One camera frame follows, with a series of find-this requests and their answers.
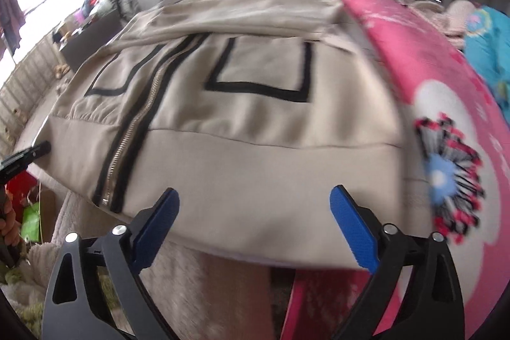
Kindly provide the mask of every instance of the blue fabric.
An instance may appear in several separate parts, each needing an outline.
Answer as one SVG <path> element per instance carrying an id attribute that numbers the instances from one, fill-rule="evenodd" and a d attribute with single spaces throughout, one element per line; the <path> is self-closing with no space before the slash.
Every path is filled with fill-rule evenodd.
<path id="1" fill-rule="evenodd" d="M 484 6 L 468 17 L 466 30 L 464 54 L 510 125 L 510 18 Z"/>
<path id="2" fill-rule="evenodd" d="M 456 166 L 451 160 L 433 153 L 425 163 L 425 170 L 430 183 L 430 200 L 434 205 L 442 205 L 447 197 L 457 194 Z"/>

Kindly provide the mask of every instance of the blue gripper pad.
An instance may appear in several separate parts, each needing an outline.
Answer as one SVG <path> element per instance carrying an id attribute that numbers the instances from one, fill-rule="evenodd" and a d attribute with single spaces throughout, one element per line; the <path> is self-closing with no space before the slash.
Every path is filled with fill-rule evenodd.
<path id="1" fill-rule="evenodd" d="M 358 265 L 373 274 L 379 265 L 377 240 L 351 203 L 350 196 L 339 186 L 331 191 L 330 208 Z"/>
<path id="2" fill-rule="evenodd" d="M 179 213 L 179 195 L 174 189 L 167 189 L 153 208 L 140 211 L 132 224 L 140 220 L 144 226 L 133 241 L 131 270 L 139 274 L 152 265 L 159 248 Z"/>

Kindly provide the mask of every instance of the pink blanket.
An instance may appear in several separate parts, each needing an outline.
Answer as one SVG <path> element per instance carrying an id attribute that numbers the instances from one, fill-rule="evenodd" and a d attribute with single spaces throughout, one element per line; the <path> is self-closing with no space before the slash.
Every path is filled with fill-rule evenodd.
<path id="1" fill-rule="evenodd" d="M 510 131 L 483 80 L 435 28 L 395 0 L 343 1 L 414 119 L 407 128 L 421 145 L 430 208 L 448 238 L 469 338 L 510 280 Z M 367 278 L 363 271 L 298 271 L 282 339 L 328 338 Z M 402 291 L 381 329 L 391 326 Z"/>

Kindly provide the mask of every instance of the beige jacket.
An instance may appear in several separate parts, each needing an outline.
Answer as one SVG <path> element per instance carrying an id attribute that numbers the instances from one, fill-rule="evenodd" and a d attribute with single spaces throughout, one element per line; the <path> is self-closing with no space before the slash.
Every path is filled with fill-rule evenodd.
<path id="1" fill-rule="evenodd" d="M 338 184 L 401 222 L 402 132 L 337 0 L 192 0 L 138 14 L 82 65 L 39 165 L 125 220 L 167 187 L 170 237 L 285 264 L 355 266 Z"/>

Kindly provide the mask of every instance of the radiator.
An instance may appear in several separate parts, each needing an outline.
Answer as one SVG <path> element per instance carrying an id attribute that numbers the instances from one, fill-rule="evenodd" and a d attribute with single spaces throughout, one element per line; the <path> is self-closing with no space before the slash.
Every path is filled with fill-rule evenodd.
<path id="1" fill-rule="evenodd" d="M 54 67 L 63 64 L 51 33 L 16 64 L 0 88 L 0 157 L 14 150 L 26 122 L 55 82 Z"/>

